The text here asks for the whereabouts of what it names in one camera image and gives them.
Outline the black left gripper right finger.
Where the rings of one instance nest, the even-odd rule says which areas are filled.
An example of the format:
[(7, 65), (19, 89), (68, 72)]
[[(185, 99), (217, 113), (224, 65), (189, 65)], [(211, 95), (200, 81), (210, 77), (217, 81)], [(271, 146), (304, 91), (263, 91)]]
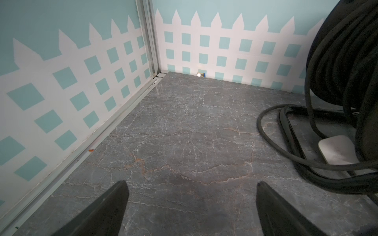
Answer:
[(257, 184), (256, 206), (265, 236), (325, 235), (265, 182)]

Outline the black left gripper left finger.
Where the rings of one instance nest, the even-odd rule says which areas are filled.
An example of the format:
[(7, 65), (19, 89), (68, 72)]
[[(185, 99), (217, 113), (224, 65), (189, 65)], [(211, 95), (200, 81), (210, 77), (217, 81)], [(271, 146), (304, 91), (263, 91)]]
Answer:
[(118, 181), (54, 236), (117, 236), (129, 199), (126, 181)]

